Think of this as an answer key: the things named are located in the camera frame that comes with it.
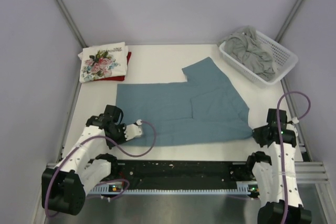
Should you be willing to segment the blue-grey t-shirt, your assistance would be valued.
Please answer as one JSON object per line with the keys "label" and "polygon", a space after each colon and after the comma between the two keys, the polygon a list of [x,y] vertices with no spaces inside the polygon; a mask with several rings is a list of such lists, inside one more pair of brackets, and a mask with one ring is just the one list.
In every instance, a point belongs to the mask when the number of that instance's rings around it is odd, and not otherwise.
{"label": "blue-grey t-shirt", "polygon": [[210,57],[182,71],[185,82],[119,84],[116,105],[124,113],[124,122],[150,122],[158,146],[251,137],[249,107]]}

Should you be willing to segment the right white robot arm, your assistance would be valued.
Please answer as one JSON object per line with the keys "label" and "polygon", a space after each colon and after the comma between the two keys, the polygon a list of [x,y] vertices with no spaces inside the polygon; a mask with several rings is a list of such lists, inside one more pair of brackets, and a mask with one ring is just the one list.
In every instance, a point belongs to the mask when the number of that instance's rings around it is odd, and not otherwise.
{"label": "right white robot arm", "polygon": [[252,153],[245,166],[248,178],[257,181],[261,208],[258,223],[311,223],[299,195],[295,152],[297,130],[284,110],[269,109],[267,124],[253,129],[253,138],[268,152]]}

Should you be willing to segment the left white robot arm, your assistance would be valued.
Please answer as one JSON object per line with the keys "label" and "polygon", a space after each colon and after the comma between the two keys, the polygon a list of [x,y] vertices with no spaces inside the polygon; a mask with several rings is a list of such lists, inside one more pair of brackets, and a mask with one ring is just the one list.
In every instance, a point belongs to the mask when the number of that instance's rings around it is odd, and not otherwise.
{"label": "left white robot arm", "polygon": [[91,116],[79,140],[54,168],[46,168],[41,177],[42,207],[77,215],[88,193],[99,183],[119,176],[116,157],[108,151],[125,142],[123,112],[107,105],[99,116]]}

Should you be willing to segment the red folded t-shirt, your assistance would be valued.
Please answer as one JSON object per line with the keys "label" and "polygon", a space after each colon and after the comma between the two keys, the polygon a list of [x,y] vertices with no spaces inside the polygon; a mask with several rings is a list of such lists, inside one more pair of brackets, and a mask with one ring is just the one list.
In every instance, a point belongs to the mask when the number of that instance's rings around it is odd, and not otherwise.
{"label": "red folded t-shirt", "polygon": [[93,81],[124,81],[127,75],[131,52],[128,47],[123,52],[109,52],[99,50],[90,65],[90,77]]}

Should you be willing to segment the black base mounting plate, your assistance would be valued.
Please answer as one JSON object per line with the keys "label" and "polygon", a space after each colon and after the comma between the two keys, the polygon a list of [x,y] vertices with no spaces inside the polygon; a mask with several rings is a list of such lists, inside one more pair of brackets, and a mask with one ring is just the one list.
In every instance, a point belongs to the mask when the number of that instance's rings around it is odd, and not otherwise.
{"label": "black base mounting plate", "polygon": [[245,162],[119,160],[104,181],[126,179],[129,189],[233,189],[255,181]]}

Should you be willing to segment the white floral folded t-shirt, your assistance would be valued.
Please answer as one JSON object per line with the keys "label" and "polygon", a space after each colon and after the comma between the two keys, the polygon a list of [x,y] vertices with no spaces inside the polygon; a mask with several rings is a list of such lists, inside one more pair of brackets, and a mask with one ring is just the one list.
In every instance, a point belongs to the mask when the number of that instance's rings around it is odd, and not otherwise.
{"label": "white floral folded t-shirt", "polygon": [[84,48],[78,57],[81,60],[81,83],[100,80],[124,81],[131,51],[124,42],[119,42]]}

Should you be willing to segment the white plastic laundry basket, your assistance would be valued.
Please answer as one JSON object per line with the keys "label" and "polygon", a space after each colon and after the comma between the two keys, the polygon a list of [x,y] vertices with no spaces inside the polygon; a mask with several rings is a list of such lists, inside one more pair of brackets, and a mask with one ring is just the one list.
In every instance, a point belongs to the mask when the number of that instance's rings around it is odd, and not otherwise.
{"label": "white plastic laundry basket", "polygon": [[282,80],[286,74],[288,74],[294,66],[298,63],[298,57],[284,46],[275,42],[271,38],[267,37],[260,31],[256,30],[257,39],[262,44],[262,46],[272,55],[273,57],[273,69],[275,71],[275,76],[270,81],[265,81],[261,77],[254,74],[252,71],[247,69],[237,60],[232,58],[229,54],[224,51],[224,38],[217,44],[218,48],[223,55],[223,59],[232,66],[235,70],[241,73],[245,78],[247,78],[252,83],[258,85],[259,87],[265,88],[272,86],[280,80]]}

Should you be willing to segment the grey crumpled t-shirt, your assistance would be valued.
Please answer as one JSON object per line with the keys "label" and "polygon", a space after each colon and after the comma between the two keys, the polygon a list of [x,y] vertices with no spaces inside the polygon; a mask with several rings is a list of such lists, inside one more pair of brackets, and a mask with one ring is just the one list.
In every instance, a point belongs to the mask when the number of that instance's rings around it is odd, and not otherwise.
{"label": "grey crumpled t-shirt", "polygon": [[265,81],[275,76],[273,57],[257,39],[256,29],[243,27],[224,38],[224,51]]}

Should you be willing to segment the left aluminium frame post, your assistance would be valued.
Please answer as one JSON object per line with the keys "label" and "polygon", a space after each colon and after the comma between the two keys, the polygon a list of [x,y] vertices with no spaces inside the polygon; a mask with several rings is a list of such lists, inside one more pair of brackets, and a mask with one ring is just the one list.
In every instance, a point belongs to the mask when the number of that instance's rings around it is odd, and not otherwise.
{"label": "left aluminium frame post", "polygon": [[79,45],[84,48],[87,47],[87,44],[85,40],[83,39],[77,25],[75,24],[70,12],[68,11],[68,8],[66,7],[63,0],[54,0],[58,9],[60,10],[60,13],[62,14],[63,18],[65,19],[70,31],[72,32],[74,38],[79,43]]}

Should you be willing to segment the aluminium frame post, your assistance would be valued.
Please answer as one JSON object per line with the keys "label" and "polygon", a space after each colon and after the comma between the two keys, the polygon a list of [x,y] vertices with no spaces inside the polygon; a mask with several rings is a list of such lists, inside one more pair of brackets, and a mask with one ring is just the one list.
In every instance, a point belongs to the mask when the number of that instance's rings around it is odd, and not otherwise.
{"label": "aluminium frame post", "polygon": [[66,7],[63,0],[54,0],[58,9],[60,10],[60,13],[62,14],[63,18],[65,19],[70,31],[72,32],[74,38],[79,43],[79,45],[84,48],[87,47],[87,44],[85,40],[83,39],[77,25],[75,24],[70,12],[68,11],[68,8]]}
{"label": "aluminium frame post", "polygon": [[275,41],[277,43],[280,43],[286,34],[286,31],[290,27],[291,23],[294,21],[295,17],[299,13],[302,5],[304,4],[305,0],[296,0],[293,7],[291,8],[289,14],[287,15],[283,25],[280,28],[280,31],[278,32]]}

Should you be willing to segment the right aluminium frame post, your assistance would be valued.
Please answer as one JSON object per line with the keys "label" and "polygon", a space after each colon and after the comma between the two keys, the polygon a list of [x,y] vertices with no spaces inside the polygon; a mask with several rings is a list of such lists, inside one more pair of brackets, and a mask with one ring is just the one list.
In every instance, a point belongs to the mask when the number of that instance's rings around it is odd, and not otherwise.
{"label": "right aluminium frame post", "polygon": [[295,17],[299,13],[302,5],[304,4],[305,0],[296,0],[293,7],[291,8],[289,14],[287,15],[283,25],[280,28],[280,31],[278,32],[275,41],[277,43],[280,43],[286,34],[286,31],[290,27],[291,23],[294,21]]}

